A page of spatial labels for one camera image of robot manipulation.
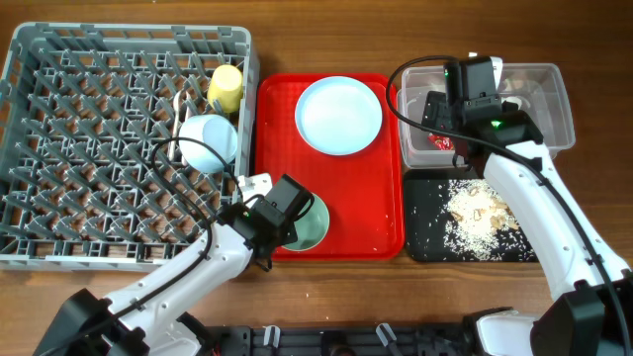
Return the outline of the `red candy wrapper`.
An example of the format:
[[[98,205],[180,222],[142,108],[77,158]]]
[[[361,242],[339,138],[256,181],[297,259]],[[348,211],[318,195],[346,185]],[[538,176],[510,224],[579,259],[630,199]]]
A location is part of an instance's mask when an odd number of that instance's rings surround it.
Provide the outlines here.
[[[439,150],[453,150],[454,143],[448,136],[442,136],[430,133],[428,135],[428,140]]]

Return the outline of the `white tissue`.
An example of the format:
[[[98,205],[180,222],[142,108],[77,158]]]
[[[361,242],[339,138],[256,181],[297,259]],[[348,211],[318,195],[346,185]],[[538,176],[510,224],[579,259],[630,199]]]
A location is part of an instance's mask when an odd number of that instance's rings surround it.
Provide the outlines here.
[[[521,109],[522,101],[516,96],[502,97],[501,107],[504,112],[516,112]]]

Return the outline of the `light blue plate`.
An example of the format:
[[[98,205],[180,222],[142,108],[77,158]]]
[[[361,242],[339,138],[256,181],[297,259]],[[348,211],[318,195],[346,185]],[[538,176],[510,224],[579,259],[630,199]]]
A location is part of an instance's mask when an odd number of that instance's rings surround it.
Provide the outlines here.
[[[347,76],[329,76],[310,84],[295,108],[295,125],[303,141],[332,156],[367,148],[382,122],[377,95],[368,85]]]

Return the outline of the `green bowl with food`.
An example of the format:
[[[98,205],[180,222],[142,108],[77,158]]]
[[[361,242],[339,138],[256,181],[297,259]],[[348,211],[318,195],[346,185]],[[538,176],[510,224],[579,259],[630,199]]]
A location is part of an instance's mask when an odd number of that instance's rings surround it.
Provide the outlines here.
[[[294,222],[297,239],[284,245],[290,251],[302,252],[316,247],[325,238],[329,228],[329,212],[324,201],[314,194],[314,202],[307,203],[308,212]]]

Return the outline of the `yellow plastic cup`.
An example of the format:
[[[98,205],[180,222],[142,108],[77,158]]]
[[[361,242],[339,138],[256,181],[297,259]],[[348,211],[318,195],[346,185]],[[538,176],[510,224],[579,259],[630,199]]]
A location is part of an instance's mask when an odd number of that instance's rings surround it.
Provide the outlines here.
[[[216,112],[235,113],[242,99],[242,84],[241,71],[236,66],[223,64],[212,75],[207,100]]]

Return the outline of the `light blue bowl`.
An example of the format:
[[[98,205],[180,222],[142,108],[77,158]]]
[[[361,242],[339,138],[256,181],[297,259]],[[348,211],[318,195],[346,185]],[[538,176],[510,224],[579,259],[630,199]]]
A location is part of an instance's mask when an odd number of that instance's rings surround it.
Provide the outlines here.
[[[217,173],[237,154],[237,131],[226,118],[200,115],[188,119],[179,131],[179,146],[189,165],[201,173]]]

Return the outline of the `white plastic fork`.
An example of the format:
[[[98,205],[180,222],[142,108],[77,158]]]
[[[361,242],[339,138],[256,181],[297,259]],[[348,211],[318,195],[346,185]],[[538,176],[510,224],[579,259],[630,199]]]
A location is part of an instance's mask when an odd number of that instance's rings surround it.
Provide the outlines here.
[[[182,106],[182,94],[183,91],[180,90],[178,91],[173,98],[172,101],[172,108],[174,111],[174,123],[172,126],[172,137],[176,137],[178,135],[178,131],[180,128],[180,110],[181,110],[181,106]],[[176,141],[172,140],[169,142],[168,144],[168,149],[167,149],[167,157],[169,160],[173,160],[174,156],[175,156],[175,150],[176,150]]]

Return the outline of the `white plastic spoon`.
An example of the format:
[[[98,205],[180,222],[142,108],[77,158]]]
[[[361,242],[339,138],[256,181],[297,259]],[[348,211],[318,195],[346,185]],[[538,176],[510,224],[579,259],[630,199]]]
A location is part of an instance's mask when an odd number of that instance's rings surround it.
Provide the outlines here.
[[[192,112],[191,112],[191,110],[190,110],[190,109],[189,109],[186,105],[184,105],[184,108],[185,108],[186,110],[185,110],[185,113],[181,115],[181,117],[182,117],[182,118],[181,118],[181,119],[182,119],[181,126],[184,126],[184,124],[185,124],[185,123],[186,123],[186,122],[187,122],[187,121],[191,118],[191,116],[192,116]],[[188,165],[188,162],[187,162],[186,158],[184,157],[184,153],[182,153],[181,163],[183,164],[183,166],[187,166],[187,165]]]

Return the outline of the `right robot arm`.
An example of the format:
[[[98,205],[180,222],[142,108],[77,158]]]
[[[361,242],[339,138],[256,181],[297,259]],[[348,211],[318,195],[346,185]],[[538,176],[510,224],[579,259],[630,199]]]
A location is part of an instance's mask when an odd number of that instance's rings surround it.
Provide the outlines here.
[[[540,316],[498,311],[476,321],[489,355],[629,355],[632,269],[599,236],[561,180],[543,134],[498,93],[501,61],[443,59],[445,111],[423,120],[508,204],[536,253],[553,304]]]

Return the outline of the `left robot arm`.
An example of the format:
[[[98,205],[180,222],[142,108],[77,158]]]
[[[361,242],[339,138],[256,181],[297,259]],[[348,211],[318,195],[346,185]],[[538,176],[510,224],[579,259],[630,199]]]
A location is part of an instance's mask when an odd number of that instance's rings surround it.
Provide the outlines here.
[[[196,355],[210,343],[190,307],[255,263],[272,266],[277,247],[296,240],[295,221],[314,195],[293,178],[260,176],[265,194],[222,209],[200,237],[139,281],[99,299],[86,289],[59,308],[38,355]]]

